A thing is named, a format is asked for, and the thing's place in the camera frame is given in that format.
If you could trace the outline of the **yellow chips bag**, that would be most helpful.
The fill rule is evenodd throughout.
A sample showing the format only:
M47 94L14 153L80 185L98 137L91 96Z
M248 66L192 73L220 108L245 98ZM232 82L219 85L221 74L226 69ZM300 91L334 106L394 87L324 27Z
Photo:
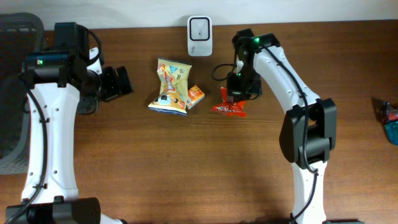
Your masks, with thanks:
M160 80L159 96L149 103L150 110L187 115L188 77L192 65L159 57L157 74Z

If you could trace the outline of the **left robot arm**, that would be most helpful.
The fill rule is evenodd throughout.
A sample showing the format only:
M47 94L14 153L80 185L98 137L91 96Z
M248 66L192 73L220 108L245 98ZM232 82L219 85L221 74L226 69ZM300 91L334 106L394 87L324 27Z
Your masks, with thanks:
M113 223L95 197L81 198L73 166L75 116L132 93L125 67L104 66L95 33L74 22L55 25L54 45L26 57L19 79L30 106L28 174L8 223Z

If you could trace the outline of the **blue mouthwash bottle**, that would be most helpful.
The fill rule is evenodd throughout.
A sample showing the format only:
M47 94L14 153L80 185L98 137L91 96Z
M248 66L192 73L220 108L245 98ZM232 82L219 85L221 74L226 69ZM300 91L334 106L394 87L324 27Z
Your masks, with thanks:
M398 123L397 121L391 121L384 125L387 137L393 145L398 145Z

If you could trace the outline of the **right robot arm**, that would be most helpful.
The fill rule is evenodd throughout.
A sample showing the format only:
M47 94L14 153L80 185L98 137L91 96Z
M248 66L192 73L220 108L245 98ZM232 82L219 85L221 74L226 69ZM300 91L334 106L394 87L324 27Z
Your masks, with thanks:
M284 120L279 145L294 176L291 223L326 223L323 179L336 145L336 105L313 92L293 69L272 33L239 30L232 39L233 70L226 79L233 102L254 100L266 82L277 98Z

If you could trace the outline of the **orange red snack bag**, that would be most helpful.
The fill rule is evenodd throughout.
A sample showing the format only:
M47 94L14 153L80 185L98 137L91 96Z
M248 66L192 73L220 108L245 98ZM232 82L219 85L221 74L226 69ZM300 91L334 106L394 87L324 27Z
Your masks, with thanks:
M221 97L223 102L213 106L210 111L215 113L221 113L225 116L237 116L237 117L246 117L246 112L243 110L246 101L239 102L229 102L227 96L227 88L221 87Z

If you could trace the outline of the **small orange box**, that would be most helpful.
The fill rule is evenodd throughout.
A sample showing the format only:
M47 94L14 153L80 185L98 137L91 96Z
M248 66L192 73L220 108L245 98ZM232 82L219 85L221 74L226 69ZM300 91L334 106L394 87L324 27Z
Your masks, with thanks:
M192 109L198 102L205 98L205 93L197 86L194 85L188 90L187 108Z

